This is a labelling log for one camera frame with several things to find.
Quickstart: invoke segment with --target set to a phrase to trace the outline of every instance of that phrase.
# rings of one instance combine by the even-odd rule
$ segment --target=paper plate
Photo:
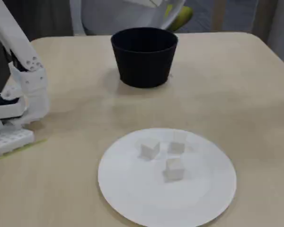
[[[175,132],[185,133],[182,155],[168,153]],[[153,160],[140,156],[145,139],[160,141]],[[184,178],[164,178],[166,160],[178,157]],[[145,129],[117,140],[99,164],[98,182],[106,201],[125,218],[147,227],[196,227],[222,214],[237,185],[230,159],[212,142],[176,129]]]

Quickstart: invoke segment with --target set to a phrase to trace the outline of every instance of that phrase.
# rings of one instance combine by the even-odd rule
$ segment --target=beige table
[[[108,36],[34,41],[49,77],[47,142],[0,160],[0,227],[133,227],[102,198],[97,168],[117,138],[179,128],[216,143],[238,174],[213,227],[284,226],[284,63],[243,33],[179,35],[169,82],[118,79]]]

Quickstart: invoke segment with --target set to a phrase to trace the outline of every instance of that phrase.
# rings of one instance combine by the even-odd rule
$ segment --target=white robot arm
[[[9,69],[15,84],[0,94],[0,135],[15,134],[24,124],[43,118],[49,112],[47,76],[31,43],[0,0],[0,41],[11,56]],[[0,146],[0,155],[32,142],[14,141]]]

